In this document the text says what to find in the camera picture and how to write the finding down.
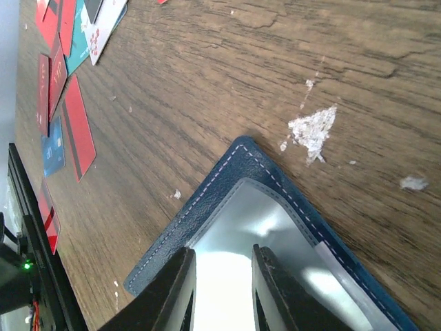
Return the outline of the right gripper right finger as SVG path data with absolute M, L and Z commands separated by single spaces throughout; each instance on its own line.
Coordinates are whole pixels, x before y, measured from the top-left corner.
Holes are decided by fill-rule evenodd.
M 253 245 L 252 294 L 257 330 L 350 330 L 313 298 L 266 246 Z

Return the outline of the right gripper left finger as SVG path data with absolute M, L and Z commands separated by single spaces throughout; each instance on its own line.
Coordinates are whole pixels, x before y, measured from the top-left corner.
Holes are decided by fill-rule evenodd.
M 196 253 L 183 247 L 102 330 L 193 330 Z

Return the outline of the navy blue card holder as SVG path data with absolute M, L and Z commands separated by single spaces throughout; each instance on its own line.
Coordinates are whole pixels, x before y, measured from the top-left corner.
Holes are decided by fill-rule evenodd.
M 127 276 L 134 299 L 181 248 L 196 253 L 193 330 L 257 330 L 253 245 L 350 330 L 414 330 L 282 170 L 250 137 L 237 138 Z

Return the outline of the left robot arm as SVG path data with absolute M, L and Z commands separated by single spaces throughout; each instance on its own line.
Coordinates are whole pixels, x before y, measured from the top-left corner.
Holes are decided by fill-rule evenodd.
M 1 213 L 1 314 L 31 304 L 32 268 L 28 239 L 11 233 Z

